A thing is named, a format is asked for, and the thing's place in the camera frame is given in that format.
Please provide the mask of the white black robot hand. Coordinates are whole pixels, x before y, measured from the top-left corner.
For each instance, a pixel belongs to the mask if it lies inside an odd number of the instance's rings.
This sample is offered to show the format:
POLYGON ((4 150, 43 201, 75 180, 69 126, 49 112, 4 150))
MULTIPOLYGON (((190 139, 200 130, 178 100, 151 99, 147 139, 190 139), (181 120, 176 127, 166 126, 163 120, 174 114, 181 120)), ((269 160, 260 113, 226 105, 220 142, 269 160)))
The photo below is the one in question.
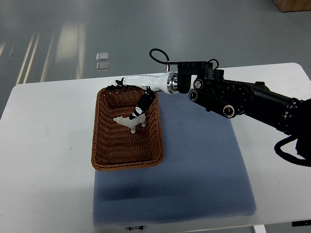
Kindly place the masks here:
POLYGON ((115 80, 112 85, 109 85, 107 90, 120 90, 127 87, 138 87, 143 89, 135 110, 129 116, 133 120, 142 114, 146 113, 155 99, 155 93, 163 91, 169 95, 175 95, 177 90, 177 73, 166 72, 161 76, 155 75, 128 75, 121 80, 115 80))

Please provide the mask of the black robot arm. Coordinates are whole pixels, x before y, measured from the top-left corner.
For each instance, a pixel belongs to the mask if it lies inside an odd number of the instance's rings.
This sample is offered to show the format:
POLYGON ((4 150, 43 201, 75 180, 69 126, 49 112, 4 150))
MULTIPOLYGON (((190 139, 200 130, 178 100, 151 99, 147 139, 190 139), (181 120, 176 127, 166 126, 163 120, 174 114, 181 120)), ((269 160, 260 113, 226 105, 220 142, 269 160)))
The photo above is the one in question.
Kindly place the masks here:
POLYGON ((216 59, 178 62, 171 87, 223 117, 247 115, 287 135, 274 146, 282 159, 299 166, 311 165, 311 101, 272 92, 264 82, 224 79, 216 59))

